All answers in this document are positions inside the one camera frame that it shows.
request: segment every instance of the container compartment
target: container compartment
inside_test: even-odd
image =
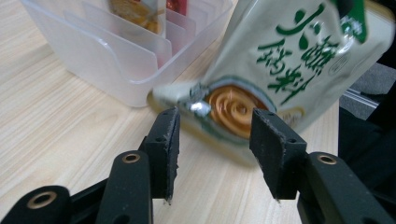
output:
[[[21,0],[65,67],[134,107],[174,81],[221,33],[231,0],[190,0],[188,15],[166,11],[166,38],[125,21],[106,0]]]

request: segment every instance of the snack bag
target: snack bag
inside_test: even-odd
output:
[[[391,44],[393,21],[351,1],[238,1],[205,76],[155,88],[153,97],[236,151],[248,145],[254,107],[301,133]]]
[[[166,0],[109,0],[109,5],[115,15],[165,37]]]
[[[187,0],[166,0],[166,7],[183,15],[187,15]]]

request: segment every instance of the translucent plastic container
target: translucent plastic container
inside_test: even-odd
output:
[[[21,0],[66,68],[130,106],[174,81],[221,33],[231,0],[166,11],[166,38],[112,13],[106,0]]]

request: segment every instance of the light wood tabletop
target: light wood tabletop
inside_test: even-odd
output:
[[[131,108],[69,73],[18,0],[0,2],[0,218],[27,192],[61,185],[73,195],[108,177],[138,148],[157,113]],[[180,76],[202,76],[219,38]],[[338,103],[302,138],[337,152]],[[299,223],[296,201],[272,199],[259,166],[246,166],[181,130],[172,205],[155,223]]]

